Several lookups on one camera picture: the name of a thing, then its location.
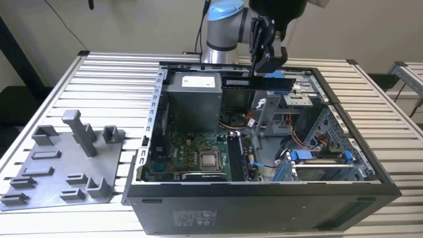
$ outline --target cable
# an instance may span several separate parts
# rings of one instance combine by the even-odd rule
[[[402,86],[402,89],[398,91],[398,94],[397,94],[397,97],[395,97],[395,99],[394,99],[394,102],[397,102],[397,99],[398,99],[399,95],[402,94],[402,91],[403,91],[405,87],[406,87],[406,83],[405,83],[405,85]]]
[[[203,22],[205,22],[205,17],[207,15],[207,12],[209,12],[209,9],[210,9],[210,6],[211,6],[211,1],[213,0],[206,0],[205,1],[201,27],[199,27],[198,37],[197,37],[195,53],[198,52],[198,44],[199,44],[199,39],[201,39],[201,51],[202,51],[201,54],[203,54],[203,43],[202,43]]]
[[[415,108],[413,109],[413,112],[411,112],[411,114],[410,114],[410,116],[409,116],[410,118],[413,118],[413,116],[415,115],[418,108],[419,108],[419,107],[415,107]]]
[[[80,44],[82,44],[82,46],[84,47],[84,49],[88,51],[87,46],[86,46],[84,43],[80,41],[79,37],[78,37],[76,34],[72,32],[72,30],[68,28],[68,26],[67,26],[64,20],[62,19],[60,15],[59,15],[59,13],[56,12],[56,10],[54,9],[52,5],[48,3],[47,0],[44,0],[44,2],[47,3],[47,5],[48,5],[48,6],[51,7],[51,9],[54,10],[56,16],[59,17],[62,23],[64,24],[64,26],[66,26],[66,28],[67,28],[67,30],[71,32],[71,34],[75,36],[75,38],[76,38],[78,41],[80,42]]]
[[[287,122],[289,122],[289,124],[291,125],[291,135],[293,135],[294,141],[295,141],[297,144],[298,144],[301,147],[303,147],[306,150],[311,150],[313,148],[310,148],[309,146],[306,146],[306,145],[303,144],[303,142],[301,141],[301,139],[298,138],[298,136],[297,136],[297,133],[295,133],[295,131],[294,131],[294,126],[293,126],[293,121],[291,121],[291,114],[287,115]]]
[[[255,162],[255,161],[250,161],[250,164],[251,164],[251,165],[255,165],[255,166],[259,166],[259,167],[273,168],[273,169],[278,168],[278,166],[265,165],[265,164],[258,163],[258,162]]]
[[[222,121],[219,121],[219,124],[221,124],[223,127],[229,128],[229,129],[233,129],[233,130],[246,129],[246,127],[230,126],[230,125],[225,124]]]

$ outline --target aluminum extrusion table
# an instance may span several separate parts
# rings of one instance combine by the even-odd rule
[[[114,198],[91,204],[0,212],[0,235],[11,237],[126,237],[143,232],[131,206],[121,204],[130,162],[142,143],[142,131],[161,61],[199,61],[198,56],[90,53],[78,56],[39,111],[0,160],[0,194],[32,148],[36,125],[70,128],[63,112],[79,109],[82,122],[94,129],[114,124],[126,130]],[[249,64],[249,58],[241,58]],[[402,190],[403,197],[345,233],[241,234],[213,237],[355,237],[421,238],[423,236],[423,132],[373,82],[362,68],[346,60],[290,59],[287,66],[319,68],[342,106]]]

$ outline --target black cable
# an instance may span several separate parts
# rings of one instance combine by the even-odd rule
[[[410,114],[410,116],[409,116],[410,118],[413,118],[413,116],[415,115],[418,108],[419,108],[419,107],[415,107],[415,108],[413,109],[413,112],[411,112],[411,114]]]
[[[203,54],[203,43],[202,43],[203,22],[205,22],[205,17],[206,17],[206,15],[207,15],[207,12],[209,12],[209,9],[210,9],[210,6],[211,6],[211,1],[213,1],[213,0],[206,0],[206,1],[205,1],[201,27],[199,27],[198,37],[197,37],[195,53],[198,52],[198,44],[199,44],[199,39],[201,39],[201,51],[202,51],[201,54]]]
[[[405,83],[405,85],[402,86],[402,89],[399,90],[399,92],[398,92],[398,94],[397,94],[397,97],[395,97],[395,99],[394,99],[394,102],[397,102],[397,99],[398,99],[399,95],[402,94],[402,91],[403,91],[405,87],[406,87],[406,83]]]
[[[263,166],[273,169],[278,168],[278,166],[269,166],[269,165],[263,165]]]
[[[54,10],[56,16],[59,17],[62,23],[64,24],[64,26],[66,26],[66,28],[67,28],[67,30],[71,32],[71,34],[75,36],[75,38],[76,38],[78,41],[80,42],[80,44],[82,44],[82,46],[84,47],[84,49],[88,51],[87,46],[86,46],[84,43],[80,41],[79,37],[78,37],[76,34],[72,32],[72,30],[68,28],[68,26],[67,26],[64,20],[62,19],[60,15],[59,15],[59,13],[56,12],[56,10],[54,9],[52,5],[48,3],[47,0],[44,0],[44,2],[47,3],[47,5],[48,5],[48,6],[51,7],[51,9]]]

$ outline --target metal frame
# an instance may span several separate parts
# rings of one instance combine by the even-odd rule
[[[199,56],[183,55],[142,55],[91,53],[78,57],[60,80],[54,92],[47,98],[40,110],[28,123],[6,156],[0,160],[0,194],[8,187],[4,177],[15,176],[24,149],[32,147],[28,131],[36,123],[62,124],[55,117],[64,109],[80,108],[83,115],[91,118],[94,127],[109,124],[126,127],[127,136],[118,170],[115,197],[110,204],[56,207],[48,209],[2,212],[0,234],[20,234],[20,237],[46,237],[60,235],[72,237],[126,236],[145,237],[143,227],[138,222],[131,206],[123,206],[122,192],[127,182],[130,163],[142,143],[142,127],[146,119],[145,94],[147,86],[157,75],[158,62],[190,61],[198,62]],[[247,64],[249,57],[241,58]],[[373,149],[386,171],[401,188],[403,197],[387,207],[377,211],[345,233],[327,234],[255,234],[255,237],[350,237],[354,238],[419,238],[423,234],[423,161],[422,134],[418,133],[407,115],[386,94],[373,85],[367,75],[350,65],[346,60],[331,59],[290,59],[287,66],[317,67],[322,72],[341,105],[349,113],[366,142]],[[402,124],[378,124],[377,122],[401,122]]]

